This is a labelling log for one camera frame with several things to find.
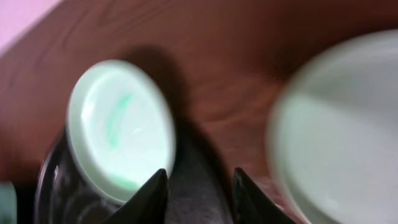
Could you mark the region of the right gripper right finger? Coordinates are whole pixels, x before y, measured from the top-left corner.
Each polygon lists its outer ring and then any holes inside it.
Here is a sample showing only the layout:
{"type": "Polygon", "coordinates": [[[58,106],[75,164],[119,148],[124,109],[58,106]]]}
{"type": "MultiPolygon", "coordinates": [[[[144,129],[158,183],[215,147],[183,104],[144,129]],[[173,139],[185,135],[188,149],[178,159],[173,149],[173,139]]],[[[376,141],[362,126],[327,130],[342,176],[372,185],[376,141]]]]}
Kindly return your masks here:
{"type": "Polygon", "coordinates": [[[234,219],[238,224],[295,224],[241,168],[233,177],[234,219]]]}

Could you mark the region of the mint green plate top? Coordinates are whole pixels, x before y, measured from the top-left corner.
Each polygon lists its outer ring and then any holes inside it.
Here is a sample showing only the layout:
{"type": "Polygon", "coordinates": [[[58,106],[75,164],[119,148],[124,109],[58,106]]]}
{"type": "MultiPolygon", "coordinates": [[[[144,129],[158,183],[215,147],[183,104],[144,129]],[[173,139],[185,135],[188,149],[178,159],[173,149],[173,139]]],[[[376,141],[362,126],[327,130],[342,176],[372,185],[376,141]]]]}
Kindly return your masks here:
{"type": "Polygon", "coordinates": [[[73,161],[103,199],[122,205],[159,170],[172,174],[170,107],[146,72],[124,60],[91,66],[74,86],[66,133],[73,161]]]}

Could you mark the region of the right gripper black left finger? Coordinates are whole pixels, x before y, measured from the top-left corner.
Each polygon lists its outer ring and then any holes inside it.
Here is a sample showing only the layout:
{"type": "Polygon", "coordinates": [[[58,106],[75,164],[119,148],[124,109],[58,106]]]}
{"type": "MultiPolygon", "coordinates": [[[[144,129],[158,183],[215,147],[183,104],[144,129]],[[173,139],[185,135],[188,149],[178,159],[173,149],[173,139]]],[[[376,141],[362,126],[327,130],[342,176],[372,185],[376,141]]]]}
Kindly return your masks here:
{"type": "Polygon", "coordinates": [[[169,180],[159,169],[122,207],[102,224],[164,224],[169,180]]]}

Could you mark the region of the mint green plate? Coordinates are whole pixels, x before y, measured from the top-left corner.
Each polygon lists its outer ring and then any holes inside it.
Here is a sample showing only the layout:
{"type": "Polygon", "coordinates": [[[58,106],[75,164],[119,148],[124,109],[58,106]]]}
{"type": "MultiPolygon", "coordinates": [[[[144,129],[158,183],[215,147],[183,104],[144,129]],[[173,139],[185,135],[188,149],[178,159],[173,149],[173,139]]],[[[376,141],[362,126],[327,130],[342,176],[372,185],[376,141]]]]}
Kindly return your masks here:
{"type": "Polygon", "coordinates": [[[397,31],[344,41],[272,108],[272,175],[305,223],[397,222],[397,31]]]}
{"type": "Polygon", "coordinates": [[[66,133],[73,161],[103,199],[122,205],[159,170],[172,174],[170,107],[146,72],[124,60],[91,66],[74,86],[66,133]]]}

